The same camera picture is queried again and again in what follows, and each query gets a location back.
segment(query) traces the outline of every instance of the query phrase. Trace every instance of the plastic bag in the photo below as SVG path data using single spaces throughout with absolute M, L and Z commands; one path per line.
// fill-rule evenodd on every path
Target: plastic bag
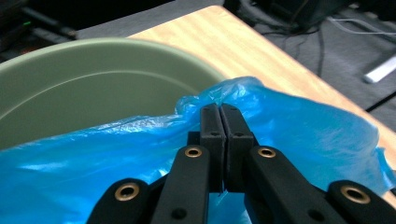
M 152 183 L 168 173 L 199 110 L 238 107 L 261 145 L 276 147 L 315 186 L 349 179 L 377 194 L 396 180 L 376 127 L 344 110 L 266 89 L 254 77 L 226 80 L 177 102 L 174 115 L 133 117 L 0 152 L 0 223 L 85 223 L 114 182 Z M 243 194 L 209 196 L 209 223 L 249 223 Z

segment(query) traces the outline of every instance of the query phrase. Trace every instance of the floor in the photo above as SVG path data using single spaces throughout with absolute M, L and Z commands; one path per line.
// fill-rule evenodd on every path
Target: floor
M 176 0 L 128 17 L 80 30 L 78 36 L 79 38 L 125 37 L 195 10 L 222 4 L 223 0 Z M 251 4 L 245 7 L 249 13 L 257 12 L 257 8 Z M 352 8 L 343 8 L 333 16 L 364 20 L 387 32 L 396 32 L 396 26 L 393 23 L 381 22 Z M 263 17 L 272 20 L 268 15 L 263 15 Z M 352 23 L 342 23 L 342 25 L 351 30 L 361 31 L 360 27 Z M 375 84 L 369 84 L 363 80 L 365 74 L 396 52 L 395 36 L 382 38 L 379 35 L 353 35 L 337 28 L 328 20 L 324 21 L 311 35 L 271 35 L 267 33 L 274 30 L 262 23 L 255 24 L 254 29 L 363 109 L 396 91 L 396 71 Z M 396 98 L 380 106 L 371 114 L 396 132 Z

